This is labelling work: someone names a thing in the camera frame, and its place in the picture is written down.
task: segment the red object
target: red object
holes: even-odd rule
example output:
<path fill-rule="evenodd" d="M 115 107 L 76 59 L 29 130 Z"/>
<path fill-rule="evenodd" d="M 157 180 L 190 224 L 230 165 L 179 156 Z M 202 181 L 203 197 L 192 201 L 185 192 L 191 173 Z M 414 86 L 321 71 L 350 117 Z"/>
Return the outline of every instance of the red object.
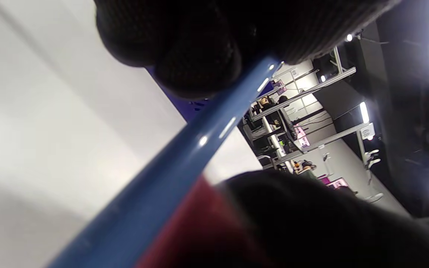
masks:
<path fill-rule="evenodd" d="M 230 251 L 246 258 L 259 254 L 234 210 L 199 179 L 175 214 L 148 248 L 137 268 L 172 268 L 193 252 Z"/>

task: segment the white surface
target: white surface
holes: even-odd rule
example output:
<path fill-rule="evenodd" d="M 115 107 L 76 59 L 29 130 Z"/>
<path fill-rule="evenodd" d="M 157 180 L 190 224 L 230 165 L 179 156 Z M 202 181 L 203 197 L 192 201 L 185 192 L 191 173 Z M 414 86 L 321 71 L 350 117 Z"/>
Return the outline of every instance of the white surface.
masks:
<path fill-rule="evenodd" d="M 375 136 L 375 128 L 373 127 L 373 123 L 368 124 L 366 127 L 363 127 L 360 130 L 360 134 L 363 140 L 368 139 L 371 141 L 373 136 Z"/>
<path fill-rule="evenodd" d="M 0 0 L 0 267 L 47 263 L 185 125 L 90 0 Z M 260 169 L 235 129 L 205 176 Z"/>

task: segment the ceiling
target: ceiling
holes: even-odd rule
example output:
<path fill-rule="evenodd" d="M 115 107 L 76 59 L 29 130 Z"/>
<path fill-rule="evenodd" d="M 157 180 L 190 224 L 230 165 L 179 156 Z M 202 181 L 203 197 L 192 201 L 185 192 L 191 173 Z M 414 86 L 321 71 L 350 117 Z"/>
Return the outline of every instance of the ceiling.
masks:
<path fill-rule="evenodd" d="M 403 1 L 360 34 L 339 51 L 344 68 L 357 68 L 346 82 L 366 98 L 375 124 L 365 147 L 380 149 L 382 161 L 372 170 L 414 217 L 428 217 L 429 1 Z M 360 121 L 353 110 L 334 123 L 340 132 Z M 344 140 L 359 155 L 356 137 Z"/>

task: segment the blue rod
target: blue rod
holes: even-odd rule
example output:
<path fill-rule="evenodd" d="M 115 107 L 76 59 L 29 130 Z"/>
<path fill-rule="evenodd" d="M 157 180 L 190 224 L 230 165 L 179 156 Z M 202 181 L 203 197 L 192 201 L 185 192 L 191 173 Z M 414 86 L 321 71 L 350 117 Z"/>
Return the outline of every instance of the blue rod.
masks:
<path fill-rule="evenodd" d="M 265 56 L 220 93 L 49 267 L 133 268 L 278 66 Z"/>

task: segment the metal frame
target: metal frame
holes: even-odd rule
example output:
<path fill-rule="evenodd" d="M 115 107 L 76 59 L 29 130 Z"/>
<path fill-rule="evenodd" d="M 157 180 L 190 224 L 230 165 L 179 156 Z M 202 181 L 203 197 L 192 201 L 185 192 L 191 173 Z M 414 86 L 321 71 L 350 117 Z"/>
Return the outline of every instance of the metal frame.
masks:
<path fill-rule="evenodd" d="M 261 160 L 263 158 L 269 159 L 269 161 L 274 165 L 274 160 L 270 156 L 258 156 L 257 159 Z"/>
<path fill-rule="evenodd" d="M 308 76 L 308 75 L 310 75 L 310 74 L 312 74 L 312 73 L 317 73 L 319 71 L 319 69 L 312 69 L 312 70 L 310 70 L 310 71 L 308 71 L 307 73 L 304 73 L 303 75 L 300 75 L 298 78 L 294 78 L 294 76 L 292 75 L 292 73 L 291 73 L 291 76 L 292 76 L 292 81 L 290 81 L 290 82 L 288 82 L 288 83 L 286 83 L 284 86 L 287 86 L 287 85 L 289 85 L 290 83 L 294 83 L 295 85 L 296 85 L 296 88 L 298 87 L 297 86 L 297 84 L 296 84 L 296 81 L 298 81 L 298 80 L 300 80 L 300 79 L 302 79 L 302 78 L 305 78 L 305 76 Z M 280 89 L 281 87 L 276 87 L 276 88 L 273 88 L 273 90 L 271 90 L 271 91 L 269 91 L 268 93 L 264 93 L 263 95 L 261 95 L 261 96 L 259 96 L 259 97 L 257 97 L 257 99 L 256 99 L 256 101 L 258 101 L 258 100 L 260 100 L 260 99 L 262 99 L 262 98 L 264 98 L 264 97 L 266 97 L 266 96 L 269 96 L 269 95 L 272 95 L 272 94 L 274 94 L 276 91 L 278 91 L 279 89 Z"/>
<path fill-rule="evenodd" d="M 359 125 L 357 125 L 355 127 L 352 127 L 352 128 L 347 129 L 345 131 L 337 133 L 337 134 L 335 134 L 333 136 L 330 136 L 327 139 L 323 139 L 323 140 L 321 140 L 321 141 L 319 141 L 317 143 L 312 144 L 311 146 L 308 146 L 308 147 L 304 148 L 303 152 L 304 153 L 308 153 L 309 151 L 314 151 L 315 149 L 317 149 L 318 147 L 320 147 L 322 145 L 329 144 L 331 142 L 334 142 L 334 141 L 336 141 L 336 140 L 338 140 L 338 139 L 340 139 L 340 138 L 342 138 L 344 136 L 347 136 L 347 135 L 355 133 L 355 132 L 357 132 L 359 134 L 359 131 L 361 129 L 363 129 L 364 127 L 367 127 L 368 124 L 369 123 L 359 124 Z M 361 148 L 363 149 L 364 147 L 363 147 L 363 141 L 362 141 L 362 139 L 360 140 L 360 143 L 362 143 Z M 290 153 L 290 154 L 288 154 L 288 155 L 286 155 L 284 157 L 281 157 L 277 161 L 274 162 L 274 165 L 277 165 L 279 163 L 283 163 L 285 161 L 290 161 L 290 160 L 296 159 L 299 156 L 302 156 L 303 152 L 301 152 L 301 151 L 295 151 L 295 152 Z M 263 168 L 264 169 L 270 168 L 270 166 L 263 166 Z"/>
<path fill-rule="evenodd" d="M 330 60 L 330 63 L 332 63 L 334 66 L 338 67 L 337 63 L 334 63 L 332 60 Z M 347 69 L 344 68 L 344 66 L 342 66 L 342 71 L 347 71 Z"/>
<path fill-rule="evenodd" d="M 362 157 L 362 164 L 364 167 L 366 167 L 365 147 L 363 146 L 363 139 L 362 139 L 362 134 L 360 133 L 360 130 L 357 131 L 357 140 L 359 141 L 360 155 Z"/>
<path fill-rule="evenodd" d="M 336 61 L 336 66 L 337 66 L 337 70 L 339 70 L 339 74 L 343 73 L 344 70 L 342 69 L 342 63 L 340 62 L 340 55 L 339 55 L 339 48 L 335 47 L 334 48 L 334 56 L 335 56 L 335 61 Z"/>
<path fill-rule="evenodd" d="M 275 56 L 264 56 L 233 86 L 219 93 L 80 232 L 49 268 L 132 268 L 172 217 L 219 146 L 271 80 L 279 64 Z M 339 73 L 296 99 L 355 71 L 351 68 Z M 266 115 L 296 99 L 268 109 L 253 120 L 263 118 L 263 122 L 267 122 Z M 281 156 L 278 162 L 286 162 L 292 156 Z"/>
<path fill-rule="evenodd" d="M 262 121 L 263 121 L 263 125 L 264 125 L 264 128 L 266 129 L 266 131 L 268 133 L 273 132 L 271 126 L 269 125 L 269 122 L 267 122 L 266 117 L 263 117 Z M 277 136 L 276 135 L 272 135 L 272 136 L 269 137 L 269 139 L 271 139 L 271 142 L 273 143 L 274 147 L 276 147 L 276 154 L 277 154 L 278 159 L 286 156 L 286 153 L 284 152 L 284 149 L 281 148 L 281 144 L 277 140 Z M 292 168 L 292 165 L 291 165 L 291 163 L 289 161 L 285 161 L 284 164 L 286 165 L 286 167 L 289 170 L 289 172 L 291 172 L 291 173 L 294 172 L 294 169 Z"/>
<path fill-rule="evenodd" d="M 276 79 L 278 77 L 281 77 L 281 76 L 285 75 L 286 73 L 290 73 L 295 68 L 296 68 L 296 66 L 293 66 L 292 68 L 288 68 L 287 70 L 283 71 L 282 73 L 280 73 L 280 74 L 278 74 L 276 76 L 273 75 L 272 78 L 271 78 L 271 80 L 274 80 L 274 79 Z"/>
<path fill-rule="evenodd" d="M 271 114 L 271 113 L 273 113 L 273 112 L 281 109 L 282 107 L 285 107 L 285 106 L 287 106 L 287 105 L 295 102 L 296 100 L 298 100 L 298 99 L 300 99 L 302 97 L 305 97 L 305 96 L 307 96 L 307 95 L 309 95 L 311 93 L 317 92 L 317 91 L 321 90 L 322 88 L 324 88 L 326 86 L 332 85 L 333 83 L 338 82 L 338 81 L 346 78 L 347 76 L 354 74 L 355 72 L 356 72 L 356 68 L 352 67 L 352 68 L 348 69 L 347 71 L 345 71 L 345 72 L 343 72 L 341 74 L 338 74 L 338 75 L 336 75 L 336 76 L 334 76 L 334 77 L 326 80 L 325 82 L 320 83 L 320 84 L 318 84 L 318 85 L 310 88 L 309 90 L 306 90 L 303 93 L 300 93 L 299 95 L 297 95 L 297 96 L 295 96 L 295 97 L 287 100 L 286 102 L 283 102 L 283 103 L 280 103 L 278 105 L 275 105 L 275 106 L 267 109 L 266 111 L 261 112 L 260 114 L 251 115 L 251 119 L 253 121 L 256 121 L 256 120 L 258 120 L 258 119 L 260 119 L 262 117 L 265 117 L 266 115 Z"/>

